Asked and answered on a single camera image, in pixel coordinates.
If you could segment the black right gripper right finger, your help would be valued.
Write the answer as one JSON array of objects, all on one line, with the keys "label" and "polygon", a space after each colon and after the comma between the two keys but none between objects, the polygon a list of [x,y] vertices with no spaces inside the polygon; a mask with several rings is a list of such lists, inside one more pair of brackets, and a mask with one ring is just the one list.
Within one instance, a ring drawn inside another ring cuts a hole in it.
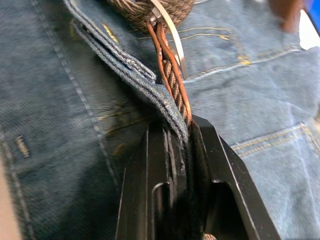
[{"label": "black right gripper right finger", "polygon": [[243,160],[207,119],[194,115],[190,129],[204,238],[280,239]]}]

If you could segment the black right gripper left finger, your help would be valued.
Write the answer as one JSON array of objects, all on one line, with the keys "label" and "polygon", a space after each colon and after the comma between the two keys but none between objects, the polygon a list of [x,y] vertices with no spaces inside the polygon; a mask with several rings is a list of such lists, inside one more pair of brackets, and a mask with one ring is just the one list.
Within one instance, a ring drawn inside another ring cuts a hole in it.
[{"label": "black right gripper left finger", "polygon": [[182,145],[165,124],[151,123],[124,171],[117,240],[199,240],[193,183],[194,136]]}]

